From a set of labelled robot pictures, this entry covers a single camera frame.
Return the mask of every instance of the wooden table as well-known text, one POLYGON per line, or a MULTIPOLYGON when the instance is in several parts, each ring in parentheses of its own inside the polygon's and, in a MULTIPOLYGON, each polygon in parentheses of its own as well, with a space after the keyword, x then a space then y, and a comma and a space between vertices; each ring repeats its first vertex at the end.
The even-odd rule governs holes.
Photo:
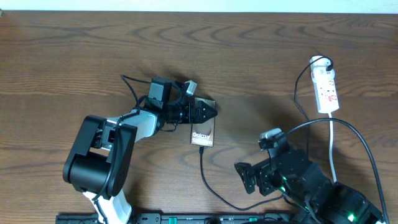
MULTIPOLYGON (((59 213, 91 213, 91 203, 62 180, 83 118, 127 113, 135 104, 119 74, 198 83, 217 101, 215 147, 205 175, 226 200, 248 206, 235 162, 256 163, 261 132, 305 121, 293 102, 295 79, 311 56, 335 63, 340 109, 373 151, 391 223, 398 222, 398 16, 360 14, 215 14, 175 12, 12 12, 0 19, 0 223, 53 223, 59 213)), ((138 95, 149 86, 132 83, 138 95)), ((318 114, 306 72, 298 100, 318 114)), ((306 131, 290 139, 304 146, 306 131)), ((310 157, 330 176, 328 123, 316 124, 310 157)), ((203 186, 190 126, 139 141, 124 191, 136 207, 165 213, 234 212, 203 186)), ((335 125, 340 182, 378 208, 368 156, 335 125)), ((269 198, 278 196, 275 192, 269 198)), ((293 211, 283 200, 251 212, 293 211)))

